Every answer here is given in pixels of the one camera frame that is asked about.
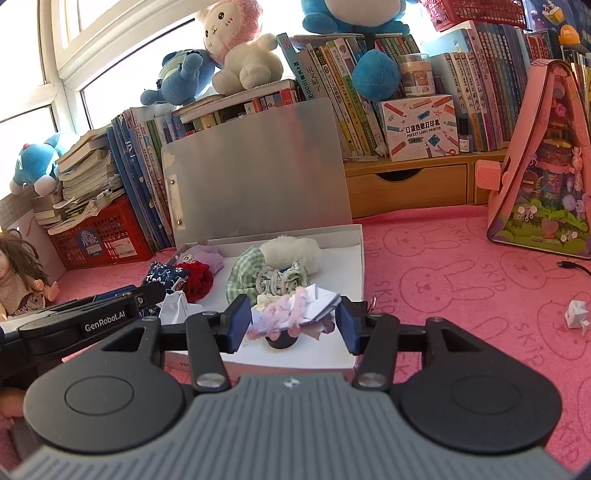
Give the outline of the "person left hand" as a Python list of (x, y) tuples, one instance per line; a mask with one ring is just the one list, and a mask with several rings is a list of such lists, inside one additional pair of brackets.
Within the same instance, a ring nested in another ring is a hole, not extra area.
[(0, 390), (0, 415), (4, 418), (22, 418), (24, 409), (24, 390), (2, 387)]

